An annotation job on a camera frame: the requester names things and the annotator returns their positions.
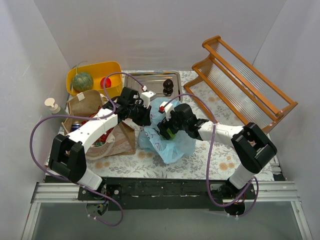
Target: table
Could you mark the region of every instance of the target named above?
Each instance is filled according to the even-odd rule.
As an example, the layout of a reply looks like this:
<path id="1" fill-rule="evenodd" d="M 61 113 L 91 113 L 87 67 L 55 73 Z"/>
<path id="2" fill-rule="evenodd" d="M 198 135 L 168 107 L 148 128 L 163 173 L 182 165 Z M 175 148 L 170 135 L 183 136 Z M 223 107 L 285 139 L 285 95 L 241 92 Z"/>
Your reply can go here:
<path id="1" fill-rule="evenodd" d="M 126 71 L 127 73 L 153 71 Z M 195 79 L 198 75 L 194 71 L 179 71 L 181 85 Z M 223 101 L 205 84 L 197 84 L 192 91 L 201 97 L 211 108 L 215 118 L 222 124 L 243 125 L 236 115 Z M 191 106 L 198 118 L 207 118 L 196 102 L 188 96 L 183 96 L 184 103 Z M 205 179 L 206 165 L 210 142 L 197 140 L 195 152 L 184 156 L 175 163 L 165 164 L 159 155 L 146 152 L 138 146 L 138 133 L 141 127 L 127 119 L 128 125 L 135 129 L 136 153 L 134 155 L 108 156 L 99 160 L 87 160 L 87 166 L 101 177 L 122 178 L 168 178 L 168 179 Z M 209 176 L 214 180 L 226 180 L 240 164 L 235 150 L 221 143 L 215 142 L 211 154 Z M 260 181 L 273 181 L 273 172 L 268 163 L 257 174 Z"/>

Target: yellow plastic container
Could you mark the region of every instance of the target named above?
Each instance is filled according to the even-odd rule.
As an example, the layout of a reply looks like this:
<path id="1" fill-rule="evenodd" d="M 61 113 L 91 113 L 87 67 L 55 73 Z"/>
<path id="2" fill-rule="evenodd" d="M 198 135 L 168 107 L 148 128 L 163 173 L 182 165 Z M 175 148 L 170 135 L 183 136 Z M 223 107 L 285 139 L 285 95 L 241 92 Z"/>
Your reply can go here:
<path id="1" fill-rule="evenodd" d="M 119 63 L 115 61 L 107 61 L 107 62 L 101 62 L 86 66 L 79 66 L 78 73 L 81 72 L 87 72 L 89 73 L 93 78 L 93 88 L 94 90 L 99 91 L 101 94 L 105 95 L 104 89 L 100 86 L 100 82 L 102 78 L 105 78 L 109 74 L 115 73 L 115 72 L 121 72 L 121 67 Z M 66 90 L 69 94 L 71 94 L 73 97 L 76 96 L 79 92 L 75 90 L 72 87 L 72 80 L 74 79 L 76 75 L 76 68 L 71 69 L 67 76 L 66 76 Z M 119 96 L 122 91 L 122 76 L 121 74 L 116 74 L 111 77 L 109 77 L 111 80 L 111 87 L 108 87 L 106 89 L 108 95 L 110 98 L 113 98 L 115 96 Z"/>

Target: white wall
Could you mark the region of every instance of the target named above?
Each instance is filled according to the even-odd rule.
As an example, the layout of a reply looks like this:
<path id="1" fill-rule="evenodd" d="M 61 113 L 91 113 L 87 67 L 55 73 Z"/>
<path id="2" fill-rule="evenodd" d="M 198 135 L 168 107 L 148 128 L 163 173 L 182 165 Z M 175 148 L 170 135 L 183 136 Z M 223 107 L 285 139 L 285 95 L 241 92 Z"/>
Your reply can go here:
<path id="1" fill-rule="evenodd" d="M 0 239 L 17 240 L 43 173 L 29 151 L 32 128 L 49 115 L 44 100 L 65 103 L 69 66 L 32 0 L 0 0 Z M 43 124 L 35 152 L 48 157 L 58 125 Z"/>
<path id="2" fill-rule="evenodd" d="M 34 0 L 70 67 L 189 70 L 216 35 L 255 59 L 285 0 Z"/>
<path id="3" fill-rule="evenodd" d="M 287 0 L 254 65 L 297 107 L 271 132 L 284 175 L 294 180 L 320 239 L 320 0 Z"/>

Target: floral tablecloth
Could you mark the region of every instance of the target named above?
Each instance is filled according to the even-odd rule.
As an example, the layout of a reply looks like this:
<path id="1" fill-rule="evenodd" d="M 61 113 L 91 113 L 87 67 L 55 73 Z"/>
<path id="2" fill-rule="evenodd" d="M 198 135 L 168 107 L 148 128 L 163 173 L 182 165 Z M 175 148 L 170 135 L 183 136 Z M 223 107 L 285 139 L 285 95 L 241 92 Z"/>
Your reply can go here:
<path id="1" fill-rule="evenodd" d="M 180 71 L 181 85 L 195 79 L 198 75 L 194 71 Z M 243 125 L 235 114 L 222 102 L 222 100 L 205 84 L 199 83 L 191 88 L 211 108 L 215 118 L 226 125 Z M 191 106 L 198 118 L 207 118 L 196 102 L 183 96 L 184 103 Z M 197 140 L 195 151 L 190 156 L 184 156 L 175 163 L 165 164 L 159 155 L 146 152 L 138 146 L 138 133 L 140 127 L 132 121 L 126 123 L 135 129 L 136 153 L 134 155 L 109 156 L 100 160 L 87 160 L 87 166 L 101 177 L 122 178 L 168 178 L 168 179 L 205 179 L 206 165 L 210 142 Z M 211 154 L 209 176 L 214 180 L 225 180 L 235 171 L 240 160 L 235 150 L 221 143 L 214 143 Z M 270 164 L 257 175 L 260 181 L 273 181 L 273 173 Z"/>

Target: green melon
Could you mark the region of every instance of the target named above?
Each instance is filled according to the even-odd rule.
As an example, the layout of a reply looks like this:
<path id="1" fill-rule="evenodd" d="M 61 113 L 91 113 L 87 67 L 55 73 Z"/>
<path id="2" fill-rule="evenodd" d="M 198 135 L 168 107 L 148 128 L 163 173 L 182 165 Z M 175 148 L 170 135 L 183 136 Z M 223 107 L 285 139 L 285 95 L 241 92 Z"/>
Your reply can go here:
<path id="1" fill-rule="evenodd" d="M 78 92 L 84 92 L 84 91 L 92 89 L 94 86 L 94 79 L 92 78 L 92 76 L 89 73 L 87 73 L 85 71 L 78 73 L 78 65 L 75 68 L 76 75 L 74 76 L 74 78 L 72 80 L 73 88 L 75 90 L 77 90 Z"/>

